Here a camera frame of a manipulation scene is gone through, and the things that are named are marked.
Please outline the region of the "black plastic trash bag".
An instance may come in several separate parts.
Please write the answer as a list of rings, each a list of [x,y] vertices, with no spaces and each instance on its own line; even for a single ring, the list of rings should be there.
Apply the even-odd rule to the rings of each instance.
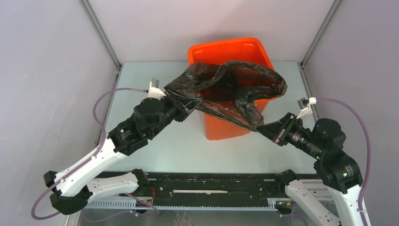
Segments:
[[[255,101],[285,95],[287,83],[273,69],[244,61],[221,65],[197,62],[165,86],[187,98],[201,99],[197,110],[254,131],[264,124]]]

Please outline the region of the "orange plastic trash bin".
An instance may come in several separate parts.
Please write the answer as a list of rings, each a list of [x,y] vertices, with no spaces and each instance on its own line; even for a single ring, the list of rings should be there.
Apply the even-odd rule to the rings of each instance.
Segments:
[[[230,60],[256,63],[274,69],[260,40],[253,37],[217,40],[191,46],[188,49],[188,63],[196,62],[219,65]],[[208,140],[223,140],[240,137],[250,131],[203,113],[203,130]]]

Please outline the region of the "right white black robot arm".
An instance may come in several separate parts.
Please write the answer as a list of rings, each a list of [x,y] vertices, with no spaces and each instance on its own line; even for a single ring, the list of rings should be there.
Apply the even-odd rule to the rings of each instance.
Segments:
[[[313,168],[332,194],[340,225],[371,224],[364,204],[368,178],[362,176],[357,162],[344,152],[346,134],[337,121],[320,118],[309,130],[303,127],[301,119],[287,113],[278,121],[258,126],[256,131],[279,146],[291,144],[316,160]]]

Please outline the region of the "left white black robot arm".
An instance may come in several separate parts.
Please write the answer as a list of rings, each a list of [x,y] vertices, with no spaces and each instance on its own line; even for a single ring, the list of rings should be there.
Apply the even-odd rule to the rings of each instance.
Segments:
[[[148,145],[148,141],[172,121],[184,121],[201,102],[200,98],[187,98],[173,92],[142,100],[134,107],[133,114],[112,129],[96,149],[65,171],[49,171],[44,175],[52,191],[52,207],[70,215],[98,199],[123,193],[147,194],[149,182],[141,169],[109,178],[97,176]]]

